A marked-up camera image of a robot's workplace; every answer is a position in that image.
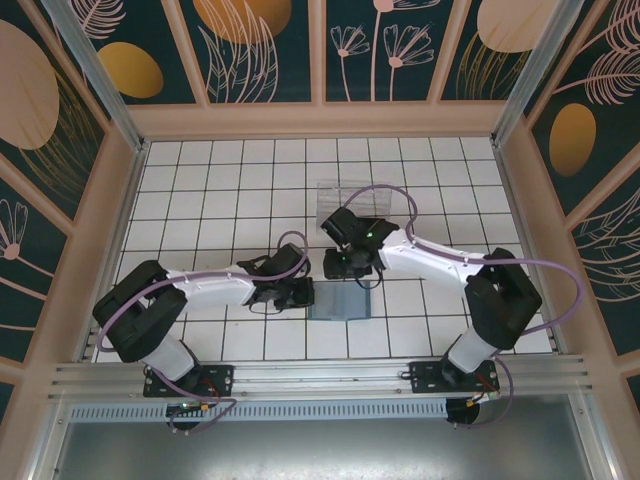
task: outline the white tiled floor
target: white tiled floor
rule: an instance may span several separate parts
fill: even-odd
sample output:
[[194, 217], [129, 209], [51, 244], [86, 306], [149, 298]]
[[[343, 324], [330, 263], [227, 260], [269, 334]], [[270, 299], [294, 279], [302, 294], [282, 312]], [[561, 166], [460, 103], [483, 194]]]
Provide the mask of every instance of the white tiled floor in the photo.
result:
[[[294, 229], [307, 234], [312, 275], [323, 281], [324, 248], [333, 244], [316, 230], [316, 187], [346, 180], [409, 187], [423, 238], [522, 254], [486, 138], [164, 142], [151, 147], [116, 278], [147, 259], [178, 270], [224, 268], [274, 249]], [[391, 220], [407, 219], [407, 202], [394, 193]], [[265, 316], [213, 307], [182, 315], [171, 334], [202, 361], [442, 355], [469, 324], [461, 294], [389, 272], [372, 291], [370, 320], [346, 325], [309, 321], [305, 310]], [[532, 325], [541, 321], [536, 316]], [[544, 331], [515, 348], [550, 351]]]

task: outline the flower illustration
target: flower illustration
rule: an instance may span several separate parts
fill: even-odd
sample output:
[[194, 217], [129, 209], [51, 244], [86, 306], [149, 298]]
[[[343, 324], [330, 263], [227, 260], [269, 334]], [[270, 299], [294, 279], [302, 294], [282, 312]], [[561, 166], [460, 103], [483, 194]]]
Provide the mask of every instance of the flower illustration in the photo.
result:
[[393, 79], [396, 68], [420, 65], [433, 60], [429, 27], [406, 27], [398, 37], [398, 25], [384, 29], [384, 46], [391, 66], [389, 100], [393, 100]]
[[360, 55], [369, 51], [369, 42], [366, 42], [366, 35], [362, 31], [362, 26], [346, 27], [344, 32], [340, 27], [331, 29], [331, 40], [336, 47], [336, 51], [340, 56], [340, 66], [342, 67], [342, 83], [344, 84], [344, 93], [347, 95], [347, 101], [351, 101], [349, 88], [347, 86], [347, 74], [344, 68], [344, 59], [351, 55]]
[[411, 2], [409, 0], [373, 0], [373, 6], [382, 13], [393, 10], [418, 10], [420, 8], [433, 7], [440, 3], [440, 0], [422, 0]]
[[0, 200], [0, 258], [15, 260], [20, 256], [20, 243], [27, 228], [29, 210], [16, 202], [14, 213], [6, 199]]

